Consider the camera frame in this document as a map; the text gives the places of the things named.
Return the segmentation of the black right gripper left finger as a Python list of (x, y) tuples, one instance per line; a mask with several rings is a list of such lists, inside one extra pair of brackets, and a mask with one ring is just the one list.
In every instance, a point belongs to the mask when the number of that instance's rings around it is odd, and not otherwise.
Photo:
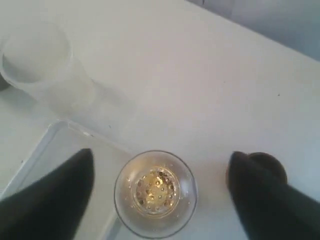
[(94, 182), (93, 152), (81, 149), (41, 179), (0, 201), (0, 238), (72, 240)]

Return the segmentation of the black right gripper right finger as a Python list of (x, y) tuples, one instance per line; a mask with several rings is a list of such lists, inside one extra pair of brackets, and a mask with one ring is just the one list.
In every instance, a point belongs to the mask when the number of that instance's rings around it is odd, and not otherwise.
[(231, 160), (229, 193), (250, 240), (318, 240), (320, 204), (243, 156)]

